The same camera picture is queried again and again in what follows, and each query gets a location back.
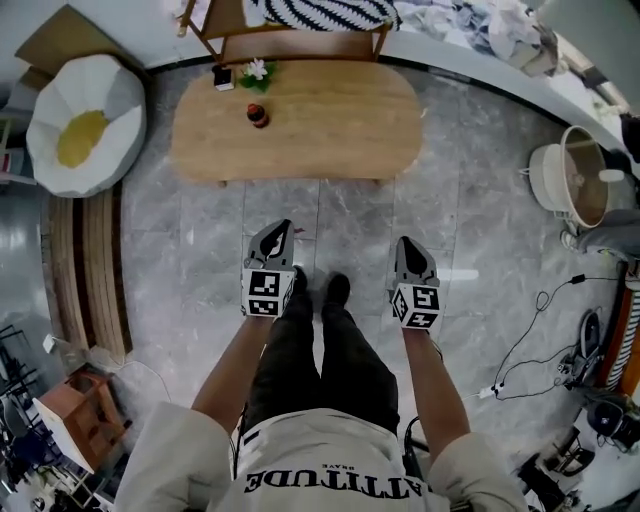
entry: white flower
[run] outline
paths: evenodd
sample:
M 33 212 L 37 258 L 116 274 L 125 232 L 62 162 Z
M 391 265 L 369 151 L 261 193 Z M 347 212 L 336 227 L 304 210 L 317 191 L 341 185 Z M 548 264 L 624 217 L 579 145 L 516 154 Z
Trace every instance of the white flower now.
M 250 62 L 247 65 L 247 69 L 244 72 L 247 76 L 255 76 L 256 80 L 262 80 L 265 76 L 267 76 L 267 70 L 264 67 L 264 61 L 261 59 L 253 59 L 253 62 Z

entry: yellow cushion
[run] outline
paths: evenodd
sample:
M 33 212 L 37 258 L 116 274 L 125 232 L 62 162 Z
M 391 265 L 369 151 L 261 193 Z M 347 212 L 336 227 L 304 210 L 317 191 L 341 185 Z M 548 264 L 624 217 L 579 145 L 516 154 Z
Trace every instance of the yellow cushion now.
M 90 110 L 74 117 L 58 139 L 58 162 L 78 167 L 102 137 L 109 121 L 101 110 Z

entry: white bean bag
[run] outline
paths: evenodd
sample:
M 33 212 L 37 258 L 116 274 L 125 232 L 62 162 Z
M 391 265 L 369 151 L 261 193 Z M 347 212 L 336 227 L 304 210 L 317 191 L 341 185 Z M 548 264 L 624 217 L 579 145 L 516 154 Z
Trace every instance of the white bean bag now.
M 88 158 L 69 168 L 58 160 L 60 134 L 74 117 L 100 110 L 109 121 Z M 144 88 L 109 55 L 67 62 L 40 92 L 27 130 L 35 179 L 62 197 L 88 197 L 113 186 L 136 159 L 146 131 Z

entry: black shoe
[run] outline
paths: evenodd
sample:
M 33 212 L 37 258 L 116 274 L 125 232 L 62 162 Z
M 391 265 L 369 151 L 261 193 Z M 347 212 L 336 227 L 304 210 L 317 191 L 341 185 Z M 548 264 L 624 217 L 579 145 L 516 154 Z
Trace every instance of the black shoe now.
M 296 269 L 295 281 L 293 283 L 293 295 L 300 295 L 307 293 L 307 275 L 302 270 L 302 267 L 295 265 L 293 268 Z
M 327 294 L 324 297 L 324 303 L 340 304 L 342 307 L 347 303 L 349 294 L 351 293 L 351 284 L 349 278 L 344 274 L 335 274 L 329 280 L 327 286 Z

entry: bean bag chair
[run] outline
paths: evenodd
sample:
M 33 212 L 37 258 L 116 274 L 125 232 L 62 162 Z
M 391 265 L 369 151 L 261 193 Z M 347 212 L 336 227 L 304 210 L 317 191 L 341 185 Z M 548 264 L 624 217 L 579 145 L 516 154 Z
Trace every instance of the bean bag chair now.
M 126 174 L 145 131 L 133 73 L 109 55 L 69 61 L 38 95 L 27 130 L 34 178 L 57 196 L 97 194 Z

